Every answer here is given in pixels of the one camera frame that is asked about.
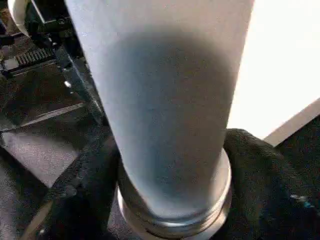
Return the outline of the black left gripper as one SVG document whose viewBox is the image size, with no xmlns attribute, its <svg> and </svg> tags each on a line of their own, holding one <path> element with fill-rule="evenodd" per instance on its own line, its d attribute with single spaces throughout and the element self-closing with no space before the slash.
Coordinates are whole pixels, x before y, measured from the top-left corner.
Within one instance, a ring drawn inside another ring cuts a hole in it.
<svg viewBox="0 0 320 240">
<path fill-rule="evenodd" d="M 4 3 L 18 32 L 7 33 L 2 23 L 1 47 L 12 46 L 18 38 L 26 37 L 35 49 L 1 60 L 1 74 L 9 76 L 56 62 L 65 86 L 82 100 L 99 125 L 106 125 L 107 118 L 65 1 L 6 0 Z"/>
</svg>

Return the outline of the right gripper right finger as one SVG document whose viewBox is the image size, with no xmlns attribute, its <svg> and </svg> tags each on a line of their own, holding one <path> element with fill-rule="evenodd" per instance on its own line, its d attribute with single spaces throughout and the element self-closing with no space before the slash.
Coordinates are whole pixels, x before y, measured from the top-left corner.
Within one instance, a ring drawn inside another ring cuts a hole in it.
<svg viewBox="0 0 320 240">
<path fill-rule="evenodd" d="M 243 129 L 226 132 L 232 204 L 216 240 L 317 240 L 320 204 L 271 144 Z"/>
</svg>

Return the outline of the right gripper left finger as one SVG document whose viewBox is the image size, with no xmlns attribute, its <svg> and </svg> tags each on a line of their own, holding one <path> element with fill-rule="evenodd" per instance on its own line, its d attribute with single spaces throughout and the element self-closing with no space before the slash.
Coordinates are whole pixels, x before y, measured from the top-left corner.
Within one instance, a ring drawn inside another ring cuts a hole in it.
<svg viewBox="0 0 320 240">
<path fill-rule="evenodd" d="M 25 229 L 24 240 L 108 240 L 120 153 L 103 127 L 57 178 Z"/>
</svg>

